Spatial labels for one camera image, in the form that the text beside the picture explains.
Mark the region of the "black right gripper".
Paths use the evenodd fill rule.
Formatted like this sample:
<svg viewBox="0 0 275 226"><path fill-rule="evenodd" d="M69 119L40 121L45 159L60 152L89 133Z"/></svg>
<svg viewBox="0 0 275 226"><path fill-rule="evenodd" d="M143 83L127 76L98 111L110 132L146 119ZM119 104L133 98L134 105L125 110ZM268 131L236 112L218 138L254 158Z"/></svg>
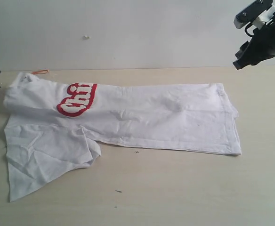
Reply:
<svg viewBox="0 0 275 226"><path fill-rule="evenodd" d="M250 41L240 46L233 62L237 70L255 66L262 61L275 57L275 19L261 29L254 29Z"/></svg>

